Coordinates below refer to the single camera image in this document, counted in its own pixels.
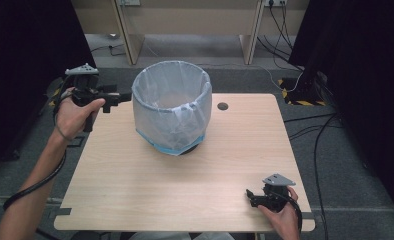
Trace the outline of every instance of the hand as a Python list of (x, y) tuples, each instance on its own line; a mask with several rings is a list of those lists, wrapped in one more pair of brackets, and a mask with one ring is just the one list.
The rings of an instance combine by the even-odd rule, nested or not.
[[(297, 202), (298, 196), (293, 188), (287, 187), (291, 194), (291, 198)], [(269, 219), (273, 228), (278, 235), (284, 240), (298, 240), (300, 238), (299, 230), (297, 226), (297, 215), (294, 207), (287, 203), (284, 208), (278, 212), (272, 212), (265, 206), (257, 206), (259, 210)]]
[(64, 137), (74, 139), (85, 127), (85, 120), (90, 114), (96, 117), (98, 110), (104, 105), (104, 99), (96, 99), (86, 106), (79, 107), (68, 97), (60, 103), (57, 113), (57, 126)]

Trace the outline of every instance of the power strip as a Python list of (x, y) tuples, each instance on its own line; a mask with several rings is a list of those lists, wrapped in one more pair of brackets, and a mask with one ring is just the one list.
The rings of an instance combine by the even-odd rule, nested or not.
[[(269, 1), (270, 0), (265, 1), (265, 7), (269, 7)], [(272, 0), (272, 1), (274, 2), (272, 7), (282, 7), (287, 5), (287, 0)]]

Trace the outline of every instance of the gray carpet floor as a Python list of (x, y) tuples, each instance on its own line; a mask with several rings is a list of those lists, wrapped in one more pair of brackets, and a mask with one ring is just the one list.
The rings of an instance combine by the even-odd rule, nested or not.
[[(100, 84), (117, 84), (119, 92), (132, 86), (140, 69), (99, 69)], [(336, 112), (328, 106), (294, 106), (285, 103), (280, 90), (274, 86), (267, 71), (207, 69), (214, 93), (272, 93), (277, 101), (284, 120), (309, 117)], [(271, 71), (277, 83), (283, 77), (297, 77), (294, 71)], [(58, 81), (48, 88), (51, 95)], [(41, 150), (45, 146), (52, 126), (52, 109), (44, 107), (34, 126), (19, 146), (20, 158), (17, 161), (0, 162), (0, 219), (3, 214), (4, 198), (15, 193), (32, 169)], [(302, 239), (325, 239), (327, 226), (329, 239), (394, 239), (394, 205), (380, 180), (364, 167), (356, 144), (352, 141), (340, 118), (335, 119), (321, 135), (317, 149), (317, 173), (325, 210), (324, 224), (321, 217), (319, 193), (316, 187), (314, 167), (314, 147), (319, 127), (307, 129), (306, 134), (299, 131), (323, 125), (327, 118), (314, 118), (285, 123), (290, 136), (293, 152), (305, 185), (309, 202), (315, 215), (314, 231), (303, 233)], [(69, 148), (67, 162), (57, 176), (51, 197), (41, 221), (44, 231), (60, 238), (70, 239), (74, 231), (57, 231), (53, 222), (61, 199), (69, 185), (82, 147)], [(118, 239), (119, 234), (112, 234)], [(275, 233), (265, 234), (266, 239), (279, 239)]]

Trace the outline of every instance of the wooden table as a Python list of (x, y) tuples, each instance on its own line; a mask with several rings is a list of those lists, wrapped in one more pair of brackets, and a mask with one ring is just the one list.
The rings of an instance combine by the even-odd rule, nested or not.
[[(228, 104), (219, 110), (218, 103)], [(60, 230), (265, 232), (246, 189), (274, 174), (296, 182), (311, 212), (278, 104), (270, 94), (213, 94), (206, 139), (192, 152), (158, 152), (135, 131), (132, 103), (100, 113), (55, 227)], [(315, 227), (303, 221), (303, 231)]]

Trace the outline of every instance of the trash bin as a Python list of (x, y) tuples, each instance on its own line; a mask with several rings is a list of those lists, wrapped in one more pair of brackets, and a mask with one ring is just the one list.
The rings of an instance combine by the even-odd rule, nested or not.
[(204, 140), (212, 85), (200, 67), (165, 61), (145, 68), (132, 85), (137, 132), (160, 152), (180, 155)]

